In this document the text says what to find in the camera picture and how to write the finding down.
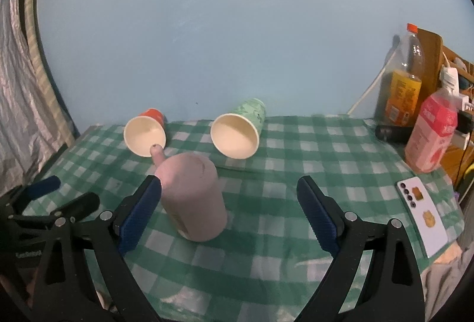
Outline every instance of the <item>orange bottle cap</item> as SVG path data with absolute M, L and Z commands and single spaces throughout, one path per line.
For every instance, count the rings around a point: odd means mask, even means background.
M 412 23 L 407 23 L 407 30 L 416 34 L 418 33 L 418 26 L 413 25 Z

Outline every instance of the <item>tablecloth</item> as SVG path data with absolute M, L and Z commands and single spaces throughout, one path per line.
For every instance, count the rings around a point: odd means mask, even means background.
M 427 259 L 395 182 L 414 176 L 400 149 L 374 136 L 373 121 L 337 117 L 270 117 L 257 153 L 247 160 L 220 154 L 210 139 L 211 121 L 170 123 L 165 154 L 199 152 L 217 167 L 228 224 L 217 238 L 194 243 L 178 235 L 161 205 L 138 247 L 125 256 L 133 276 L 157 312 L 181 321 L 293 321 L 328 269 L 296 199 L 297 180 L 310 175 L 344 211 L 406 227 L 420 272 Z M 123 127 L 93 129 L 69 149 L 47 175 L 61 188 L 33 202 L 25 214 L 44 214 L 92 191 L 101 211 L 113 210 L 153 173 L 150 158 L 130 152 Z M 442 169 L 420 175 L 441 215 L 449 241 L 464 221 L 450 179 Z M 370 262 L 365 252 L 341 311 L 354 307 Z M 91 273 L 104 290 L 93 254 Z

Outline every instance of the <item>plastic bottle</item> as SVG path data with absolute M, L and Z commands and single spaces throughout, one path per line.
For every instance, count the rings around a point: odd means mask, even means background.
M 407 24 L 407 33 L 395 49 L 396 62 L 390 84 L 390 96 L 385 107 L 385 118 L 392 125 L 413 122 L 425 59 L 419 42 L 418 27 Z
M 451 143 L 457 127 L 457 110 L 450 91 L 440 89 L 428 97 L 419 111 L 405 147 L 405 161 L 416 173 L 429 173 Z

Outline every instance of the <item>screw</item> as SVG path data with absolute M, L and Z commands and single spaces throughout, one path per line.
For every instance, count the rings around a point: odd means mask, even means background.
M 65 218 L 58 218 L 56 219 L 55 226 L 61 227 L 61 226 L 64 226 L 65 223 L 66 223 Z
M 101 220 L 109 220 L 112 217 L 112 211 L 104 211 L 99 215 Z
M 351 222 L 353 222 L 354 220 L 357 220 L 357 215 L 354 212 L 351 212 L 351 211 L 346 212 L 344 214 L 344 216 L 347 220 L 350 220 Z
M 401 227 L 401 222 L 398 219 L 392 219 L 391 221 L 392 226 L 394 226 L 396 229 L 399 229 Z

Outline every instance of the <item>wall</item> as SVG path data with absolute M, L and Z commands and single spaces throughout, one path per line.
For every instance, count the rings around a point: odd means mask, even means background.
M 55 82 L 80 131 L 154 106 L 214 118 L 345 113 L 407 22 L 474 61 L 470 0 L 37 0 Z M 370 116 L 376 93 L 356 114 Z

